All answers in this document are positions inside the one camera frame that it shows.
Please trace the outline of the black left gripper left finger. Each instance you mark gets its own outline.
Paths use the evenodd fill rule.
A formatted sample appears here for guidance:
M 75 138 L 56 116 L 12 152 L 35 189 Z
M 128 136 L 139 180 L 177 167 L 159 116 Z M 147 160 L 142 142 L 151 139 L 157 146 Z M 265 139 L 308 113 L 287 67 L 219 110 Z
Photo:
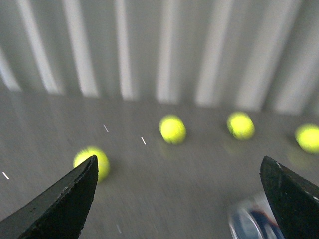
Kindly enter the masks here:
M 0 223 L 2 239 L 77 239 L 98 180 L 93 155 Z

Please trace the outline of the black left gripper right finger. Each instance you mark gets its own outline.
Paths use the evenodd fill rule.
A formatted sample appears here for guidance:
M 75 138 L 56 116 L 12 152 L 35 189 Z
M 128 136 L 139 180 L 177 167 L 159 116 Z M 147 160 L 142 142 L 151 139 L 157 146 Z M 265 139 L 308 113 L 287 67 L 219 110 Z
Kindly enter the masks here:
M 319 237 L 319 187 L 269 156 L 260 166 L 262 186 L 286 239 Z

